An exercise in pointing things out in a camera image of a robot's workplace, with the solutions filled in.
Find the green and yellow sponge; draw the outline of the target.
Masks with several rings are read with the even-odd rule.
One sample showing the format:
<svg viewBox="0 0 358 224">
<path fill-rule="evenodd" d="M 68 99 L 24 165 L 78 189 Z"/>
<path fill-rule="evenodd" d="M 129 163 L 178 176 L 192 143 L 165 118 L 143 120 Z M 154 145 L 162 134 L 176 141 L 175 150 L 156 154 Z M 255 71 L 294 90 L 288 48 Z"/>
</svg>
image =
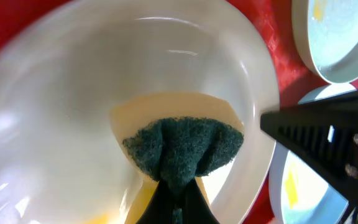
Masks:
<svg viewBox="0 0 358 224">
<path fill-rule="evenodd" d="M 230 163 L 244 142 L 232 106 L 201 93 L 134 98 L 113 108 L 109 120 L 128 160 L 157 185 L 167 183 L 175 198 L 172 223 L 183 223 L 180 200 L 187 184 Z"/>
</svg>

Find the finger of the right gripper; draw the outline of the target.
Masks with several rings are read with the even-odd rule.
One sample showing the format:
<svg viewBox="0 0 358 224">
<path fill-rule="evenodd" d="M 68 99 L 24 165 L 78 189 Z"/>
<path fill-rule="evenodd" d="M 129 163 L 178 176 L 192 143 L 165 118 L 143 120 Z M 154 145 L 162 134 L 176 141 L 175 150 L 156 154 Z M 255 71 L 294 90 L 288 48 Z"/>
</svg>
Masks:
<svg viewBox="0 0 358 224">
<path fill-rule="evenodd" d="M 260 128 L 358 207 L 358 91 L 264 113 Z"/>
</svg>

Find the light blue plate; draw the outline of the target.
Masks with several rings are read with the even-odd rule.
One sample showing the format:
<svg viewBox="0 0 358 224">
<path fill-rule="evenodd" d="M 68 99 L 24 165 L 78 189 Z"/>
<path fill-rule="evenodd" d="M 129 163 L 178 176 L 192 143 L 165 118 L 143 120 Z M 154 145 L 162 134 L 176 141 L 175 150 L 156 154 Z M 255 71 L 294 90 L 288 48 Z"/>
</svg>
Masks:
<svg viewBox="0 0 358 224">
<path fill-rule="evenodd" d="M 350 83 L 319 87 L 306 94 L 298 104 L 341 95 L 356 88 Z M 317 140 L 332 146 L 341 131 L 306 127 L 280 127 L 279 134 L 295 143 L 310 142 L 310 135 L 321 134 Z M 277 143 L 268 177 L 270 204 L 275 218 L 272 223 L 337 223 L 347 208 L 348 201 L 337 193 L 320 175 L 297 155 Z"/>
</svg>

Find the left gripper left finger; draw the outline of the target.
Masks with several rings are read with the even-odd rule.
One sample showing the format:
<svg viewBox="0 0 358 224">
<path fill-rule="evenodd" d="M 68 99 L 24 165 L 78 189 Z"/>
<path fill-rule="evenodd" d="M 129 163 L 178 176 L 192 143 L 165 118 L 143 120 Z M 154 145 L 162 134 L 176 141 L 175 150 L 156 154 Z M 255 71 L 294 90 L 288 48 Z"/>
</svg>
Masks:
<svg viewBox="0 0 358 224">
<path fill-rule="evenodd" d="M 161 180 L 137 224 L 172 224 L 175 198 L 167 183 Z"/>
</svg>

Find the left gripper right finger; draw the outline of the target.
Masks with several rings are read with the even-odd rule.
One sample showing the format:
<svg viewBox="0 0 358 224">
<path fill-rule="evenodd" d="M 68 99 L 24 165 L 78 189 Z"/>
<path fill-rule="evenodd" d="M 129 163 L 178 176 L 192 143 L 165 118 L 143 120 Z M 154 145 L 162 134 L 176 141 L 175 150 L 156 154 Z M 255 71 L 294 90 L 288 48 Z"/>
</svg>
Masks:
<svg viewBox="0 0 358 224">
<path fill-rule="evenodd" d="M 195 179 L 185 187 L 180 200 L 183 224 L 219 224 Z"/>
</svg>

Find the mint green plate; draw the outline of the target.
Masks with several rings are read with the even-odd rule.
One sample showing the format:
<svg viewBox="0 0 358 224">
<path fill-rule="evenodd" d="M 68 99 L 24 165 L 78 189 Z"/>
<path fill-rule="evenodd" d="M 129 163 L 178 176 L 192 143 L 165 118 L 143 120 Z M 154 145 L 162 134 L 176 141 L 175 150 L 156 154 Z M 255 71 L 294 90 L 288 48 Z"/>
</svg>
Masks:
<svg viewBox="0 0 358 224">
<path fill-rule="evenodd" d="M 328 83 L 358 79 L 358 0 L 292 0 L 291 23 L 304 64 Z"/>
</svg>

